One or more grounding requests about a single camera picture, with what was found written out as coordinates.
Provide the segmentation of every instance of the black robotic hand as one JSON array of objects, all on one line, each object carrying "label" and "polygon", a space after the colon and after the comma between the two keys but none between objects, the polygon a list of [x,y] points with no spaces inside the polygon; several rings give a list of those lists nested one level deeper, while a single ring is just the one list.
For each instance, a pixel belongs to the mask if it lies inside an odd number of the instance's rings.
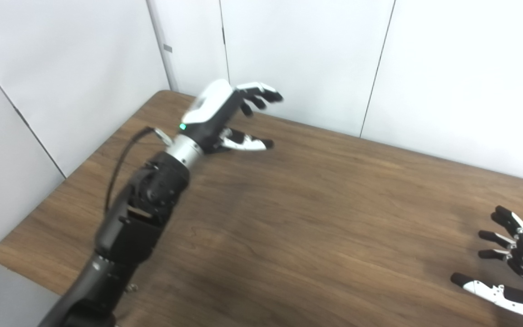
[{"label": "black robotic hand", "polygon": [[[480,238],[496,242],[506,250],[481,250],[478,252],[479,257],[502,260],[523,278],[523,221],[515,213],[501,206],[497,206],[496,211],[492,213],[492,220],[504,227],[513,239],[495,232],[480,230]],[[523,315],[523,290],[477,281],[461,273],[453,273],[451,281],[496,306]]]},{"label": "black robotic hand", "polygon": [[282,101],[283,98],[274,88],[264,83],[247,83],[232,88],[225,80],[214,81],[195,99],[183,116],[179,134],[195,141],[205,154],[229,149],[271,149],[274,143],[270,139],[258,139],[226,127],[238,109],[246,116],[253,115],[248,102],[259,109],[265,109],[264,100],[273,103]]}]

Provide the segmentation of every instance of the table surface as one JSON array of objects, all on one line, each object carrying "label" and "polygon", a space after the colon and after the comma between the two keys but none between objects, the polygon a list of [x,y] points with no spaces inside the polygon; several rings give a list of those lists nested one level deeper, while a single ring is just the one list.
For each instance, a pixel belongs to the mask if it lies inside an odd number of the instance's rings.
[{"label": "table surface", "polygon": [[[0,243],[0,263],[62,294],[93,249],[116,158],[143,126],[175,133],[193,97],[162,91]],[[264,114],[231,125],[276,148],[211,155],[192,171],[121,327],[523,326],[451,284],[459,271],[522,287],[482,261],[498,204],[523,218],[523,180]],[[162,149],[135,147],[122,186]]]}]

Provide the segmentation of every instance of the white fingertip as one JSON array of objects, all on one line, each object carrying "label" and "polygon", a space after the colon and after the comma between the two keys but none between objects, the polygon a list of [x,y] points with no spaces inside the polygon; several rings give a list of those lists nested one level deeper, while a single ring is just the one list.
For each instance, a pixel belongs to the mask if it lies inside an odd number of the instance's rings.
[{"label": "white fingertip", "polygon": [[484,300],[494,303],[498,307],[523,315],[523,303],[512,302],[504,297],[504,286],[488,287],[480,281],[471,281],[463,285],[467,292],[475,294]]}]

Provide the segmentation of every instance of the black robot arm segment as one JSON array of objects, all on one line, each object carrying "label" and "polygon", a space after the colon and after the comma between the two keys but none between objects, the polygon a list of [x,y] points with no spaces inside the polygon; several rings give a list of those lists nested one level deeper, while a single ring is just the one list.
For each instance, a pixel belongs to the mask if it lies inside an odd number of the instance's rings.
[{"label": "black robot arm segment", "polygon": [[165,152],[139,169],[98,228],[89,262],[40,326],[113,326],[112,311],[138,265],[151,256],[188,183],[189,170]]}]

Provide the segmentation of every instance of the robot finger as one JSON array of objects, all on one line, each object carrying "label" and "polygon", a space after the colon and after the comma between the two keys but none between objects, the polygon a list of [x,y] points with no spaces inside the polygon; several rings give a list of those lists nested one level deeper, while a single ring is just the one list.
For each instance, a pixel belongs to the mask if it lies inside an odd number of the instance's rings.
[{"label": "robot finger", "polygon": [[487,230],[480,230],[478,236],[482,240],[496,242],[498,245],[508,250],[511,250],[516,245],[516,242],[511,238],[507,238],[498,233],[488,232]]},{"label": "robot finger", "polygon": [[453,273],[452,283],[496,306],[523,315],[523,290],[478,281],[462,273]]}]

